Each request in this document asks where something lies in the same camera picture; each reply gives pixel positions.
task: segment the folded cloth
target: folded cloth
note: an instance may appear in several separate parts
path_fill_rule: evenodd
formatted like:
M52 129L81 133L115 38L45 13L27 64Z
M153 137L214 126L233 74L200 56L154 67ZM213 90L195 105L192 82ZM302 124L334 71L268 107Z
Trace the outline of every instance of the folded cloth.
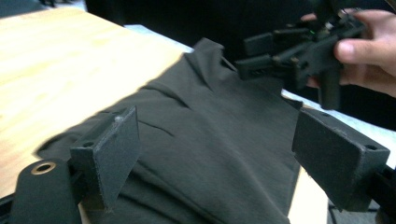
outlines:
M0 18L16 16L23 13L44 10L36 0L1 0L0 1Z
M143 154L110 212L93 223L289 223L298 110L274 78L239 79L203 39L159 78L106 111L136 105ZM45 144L67 160L95 115Z

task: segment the black clamp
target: black clamp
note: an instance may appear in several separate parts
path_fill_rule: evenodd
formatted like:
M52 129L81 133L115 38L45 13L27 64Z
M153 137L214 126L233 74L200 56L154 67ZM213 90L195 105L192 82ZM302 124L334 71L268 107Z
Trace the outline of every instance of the black clamp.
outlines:
M344 14L320 21L302 21L287 29L257 35L245 40L249 58L235 62L242 79L269 76L292 81L297 89L309 77L317 77L319 103L324 109L337 109L340 102L340 70L334 45L344 38L356 38L365 26Z
M0 200L0 223L81 223L86 210L114 207L139 155L135 107L101 112L101 120L70 148L68 161L37 161L23 169L15 194Z
M389 149L332 116L303 108L292 151L339 210L367 212L371 200L396 220L396 171Z

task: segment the finger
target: finger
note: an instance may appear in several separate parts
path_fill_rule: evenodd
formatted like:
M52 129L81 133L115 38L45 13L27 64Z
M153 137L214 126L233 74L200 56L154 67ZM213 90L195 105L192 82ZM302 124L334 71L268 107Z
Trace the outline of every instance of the finger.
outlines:
M363 10L357 11L353 15L369 26L369 28L374 28L377 24L395 17L393 13L384 10Z
M396 63L396 48L388 41L344 39L334 48L334 55L341 63L367 63L392 66Z
M312 88L318 88L319 87L318 79L315 77L310 77L306 83L306 86L312 87Z
M307 14L301 17L302 21L314 21L317 19L317 16L314 13Z
M341 75L341 85L358 85L396 97L396 77L378 66L348 65Z

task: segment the screw hole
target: screw hole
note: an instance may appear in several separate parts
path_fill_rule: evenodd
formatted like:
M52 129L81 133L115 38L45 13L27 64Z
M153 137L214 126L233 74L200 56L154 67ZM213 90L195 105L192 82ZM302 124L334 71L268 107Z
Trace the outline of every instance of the screw hole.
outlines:
M37 166L35 166L35 168L33 168L32 175L43 175L53 170L55 167L56 163L52 161L38 164Z
M371 150L376 150L376 149L378 149L377 147L372 146L372 145L366 145L366 147L367 147L368 149L371 149Z
M93 142L86 142L82 146L83 147L91 147L91 146L93 146Z
M305 70L308 67L309 67L309 63L308 62L303 62L303 64L301 64L301 70Z

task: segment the table surface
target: table surface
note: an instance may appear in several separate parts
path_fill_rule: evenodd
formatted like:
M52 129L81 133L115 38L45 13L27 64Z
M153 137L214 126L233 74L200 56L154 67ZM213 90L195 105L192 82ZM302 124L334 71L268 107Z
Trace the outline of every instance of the table surface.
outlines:
M70 7L0 20L0 198L48 139L134 93L181 54ZM324 193L301 175L291 223L326 223L326 209Z

